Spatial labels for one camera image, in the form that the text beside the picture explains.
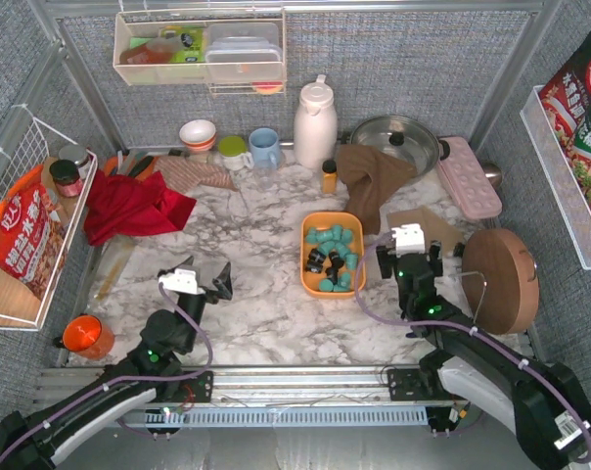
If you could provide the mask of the brown cork mat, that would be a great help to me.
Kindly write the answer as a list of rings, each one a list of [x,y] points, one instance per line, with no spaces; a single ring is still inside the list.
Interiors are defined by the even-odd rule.
[[[458,243],[465,242],[464,234],[459,229],[424,206],[412,210],[390,212],[386,216],[386,220],[389,228],[418,223],[424,231],[425,244],[429,246],[431,242],[438,241],[446,253],[452,251]]]

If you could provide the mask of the dark teal capsule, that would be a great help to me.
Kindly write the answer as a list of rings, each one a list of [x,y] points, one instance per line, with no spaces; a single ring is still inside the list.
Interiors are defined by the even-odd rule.
[[[351,280],[349,278],[340,277],[338,282],[334,285],[333,291],[336,293],[347,293],[351,291]]]

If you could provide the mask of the black coffee capsule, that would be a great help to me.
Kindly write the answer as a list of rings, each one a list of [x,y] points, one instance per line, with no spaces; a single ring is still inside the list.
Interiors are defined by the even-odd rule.
[[[320,252],[317,249],[312,249],[308,255],[308,258],[311,261],[316,262],[316,263],[323,263],[325,261],[326,257],[327,256],[324,253]]]
[[[326,274],[338,274],[344,266],[344,260],[336,251],[330,251],[328,259],[331,265],[326,269]]]
[[[321,273],[323,271],[323,264],[317,261],[309,260],[304,268],[305,272]]]

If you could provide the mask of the orange plastic storage basket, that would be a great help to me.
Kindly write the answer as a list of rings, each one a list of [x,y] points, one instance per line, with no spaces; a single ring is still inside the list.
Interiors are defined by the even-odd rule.
[[[308,295],[346,300],[366,282],[366,268],[356,268],[365,254],[360,220],[345,211],[318,211],[301,225],[300,281]]]

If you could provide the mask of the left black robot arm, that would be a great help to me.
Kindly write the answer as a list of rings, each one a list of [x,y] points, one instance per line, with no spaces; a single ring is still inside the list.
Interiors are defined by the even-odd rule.
[[[159,272],[159,292],[166,309],[154,311],[140,333],[139,344],[78,392],[28,416],[14,411],[0,422],[0,469],[54,469],[85,441],[154,400],[211,396],[213,373],[206,363],[189,372],[180,361],[195,342],[208,336],[200,323],[207,305],[233,297],[231,266],[225,264],[210,285],[187,258]]]

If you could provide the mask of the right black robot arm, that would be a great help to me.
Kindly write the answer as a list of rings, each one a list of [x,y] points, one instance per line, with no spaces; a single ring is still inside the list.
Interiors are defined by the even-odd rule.
[[[575,373],[515,352],[441,296],[437,244],[396,253],[393,241],[386,233],[372,247],[382,276],[398,289],[400,316],[386,324],[407,326],[434,347],[426,369],[441,388],[508,427],[538,468],[590,464],[591,403]]]

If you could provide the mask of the round wooden board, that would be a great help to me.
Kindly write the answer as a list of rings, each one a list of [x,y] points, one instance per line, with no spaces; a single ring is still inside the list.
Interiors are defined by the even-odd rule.
[[[472,317],[493,335],[520,333],[539,308],[534,257],[514,232],[482,229],[468,240],[462,256],[462,286]]]

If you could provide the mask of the pink egg tray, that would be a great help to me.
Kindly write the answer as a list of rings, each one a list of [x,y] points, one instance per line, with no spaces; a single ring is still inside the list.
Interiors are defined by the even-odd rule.
[[[483,220],[499,215],[500,198],[469,143],[458,136],[441,138],[439,143],[442,155],[435,167],[438,177],[465,218]]]

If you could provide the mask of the brown towel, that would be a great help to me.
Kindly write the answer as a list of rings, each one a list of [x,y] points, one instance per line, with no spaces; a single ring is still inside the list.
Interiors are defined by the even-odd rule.
[[[416,167],[373,146],[355,144],[341,144],[336,163],[348,193],[344,210],[360,220],[364,235],[378,234],[381,206],[417,175]]]

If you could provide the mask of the orange cup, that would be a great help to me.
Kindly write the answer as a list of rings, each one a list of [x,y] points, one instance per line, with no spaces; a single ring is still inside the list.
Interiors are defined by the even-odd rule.
[[[114,333],[99,318],[81,315],[68,324],[61,346],[89,360],[103,359],[114,346]]]

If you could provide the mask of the red cloth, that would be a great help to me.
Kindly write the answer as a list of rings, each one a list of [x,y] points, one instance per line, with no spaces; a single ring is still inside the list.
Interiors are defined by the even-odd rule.
[[[197,201],[167,187],[156,172],[143,181],[126,175],[95,174],[83,230],[93,247],[115,235],[156,236],[184,229]]]

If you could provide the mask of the steel pot with lid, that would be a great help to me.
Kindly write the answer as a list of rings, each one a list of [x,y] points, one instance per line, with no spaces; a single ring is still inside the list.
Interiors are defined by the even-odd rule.
[[[352,131],[348,143],[377,148],[416,169],[412,183],[419,181],[436,164],[450,155],[447,141],[434,136],[423,124],[403,116],[369,118]]]

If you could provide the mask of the striped beige cloth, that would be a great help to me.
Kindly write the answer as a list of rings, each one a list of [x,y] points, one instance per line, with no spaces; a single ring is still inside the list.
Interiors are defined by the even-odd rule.
[[[169,189],[181,194],[186,194],[197,186],[238,191],[229,172],[216,164],[199,163],[190,158],[162,156],[156,162],[155,171],[161,173]]]

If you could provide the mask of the orange spice bottle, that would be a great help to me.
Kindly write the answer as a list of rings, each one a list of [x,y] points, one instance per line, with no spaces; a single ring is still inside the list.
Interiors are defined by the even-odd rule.
[[[337,164],[335,160],[328,159],[322,163],[321,190],[323,194],[332,194],[337,188]]]

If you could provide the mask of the green lidded white cup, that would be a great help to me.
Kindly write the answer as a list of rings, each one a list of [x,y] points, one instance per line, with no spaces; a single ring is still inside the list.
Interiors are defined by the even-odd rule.
[[[245,140],[238,135],[223,137],[218,143],[222,164],[231,171],[253,168],[253,158]]]

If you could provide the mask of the white orange striped bowl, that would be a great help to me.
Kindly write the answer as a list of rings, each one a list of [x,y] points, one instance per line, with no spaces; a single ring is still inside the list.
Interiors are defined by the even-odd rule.
[[[179,139],[192,153],[210,150],[216,141],[216,126],[206,119],[194,119],[179,130]]]

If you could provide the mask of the blue mug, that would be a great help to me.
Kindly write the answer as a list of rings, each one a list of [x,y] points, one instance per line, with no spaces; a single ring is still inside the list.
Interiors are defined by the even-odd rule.
[[[254,130],[249,137],[250,153],[254,166],[271,165],[279,168],[283,162],[278,133],[268,127]]]

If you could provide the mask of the white thermos jug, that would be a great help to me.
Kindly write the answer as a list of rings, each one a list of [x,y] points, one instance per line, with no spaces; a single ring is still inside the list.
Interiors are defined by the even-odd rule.
[[[296,161],[309,169],[319,169],[334,152],[338,138],[338,116],[334,91],[326,75],[303,86],[294,120]]]

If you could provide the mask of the dark lidded jar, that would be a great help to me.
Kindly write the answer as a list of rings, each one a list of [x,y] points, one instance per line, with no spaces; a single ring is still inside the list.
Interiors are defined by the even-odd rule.
[[[49,172],[58,192],[66,198],[78,197],[83,188],[77,165],[69,160],[51,163]]]

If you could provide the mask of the red seasoning bag left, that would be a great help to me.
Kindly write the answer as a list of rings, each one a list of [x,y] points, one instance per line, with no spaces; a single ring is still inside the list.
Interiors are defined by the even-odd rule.
[[[42,170],[39,164],[23,175],[0,202],[0,269],[38,300],[66,259],[64,228],[49,211],[52,201]]]

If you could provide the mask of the silver lidded jar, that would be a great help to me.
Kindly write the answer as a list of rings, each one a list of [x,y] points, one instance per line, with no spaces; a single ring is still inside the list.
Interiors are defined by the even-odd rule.
[[[59,150],[59,159],[73,162],[79,172],[80,178],[88,175],[91,156],[87,149],[78,144],[67,144]]]

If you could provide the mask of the red seasoning bags right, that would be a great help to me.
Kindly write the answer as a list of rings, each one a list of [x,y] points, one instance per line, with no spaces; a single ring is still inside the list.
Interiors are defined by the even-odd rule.
[[[538,96],[591,211],[591,30]]]

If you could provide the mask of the clear plastic food containers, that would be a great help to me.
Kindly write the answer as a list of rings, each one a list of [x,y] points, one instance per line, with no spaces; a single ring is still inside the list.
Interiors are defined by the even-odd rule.
[[[214,23],[206,31],[206,69],[215,83],[252,83],[283,77],[275,23]]]

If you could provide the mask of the green drink bottle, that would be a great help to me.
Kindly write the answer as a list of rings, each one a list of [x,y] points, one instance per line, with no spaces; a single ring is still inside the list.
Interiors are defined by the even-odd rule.
[[[181,42],[181,47],[169,59],[172,64],[194,64],[205,61],[205,29],[203,27],[169,25],[159,31],[159,37],[177,38]]]

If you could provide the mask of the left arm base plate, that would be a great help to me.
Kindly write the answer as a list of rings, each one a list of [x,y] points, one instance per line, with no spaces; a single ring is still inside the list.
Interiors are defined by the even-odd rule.
[[[211,401],[214,374],[208,370],[203,374],[181,381],[174,400],[184,404],[209,403]]]

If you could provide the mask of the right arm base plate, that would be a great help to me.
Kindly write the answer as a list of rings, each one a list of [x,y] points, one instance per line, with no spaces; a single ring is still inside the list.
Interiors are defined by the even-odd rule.
[[[389,368],[386,379],[391,401],[422,401],[432,397],[417,368]]]

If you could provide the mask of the cream wall storage rack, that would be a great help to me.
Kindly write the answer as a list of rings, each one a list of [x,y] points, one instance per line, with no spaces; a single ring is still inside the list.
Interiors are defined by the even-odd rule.
[[[204,84],[213,94],[281,93],[287,83],[282,8],[119,12],[113,66],[130,86]]]

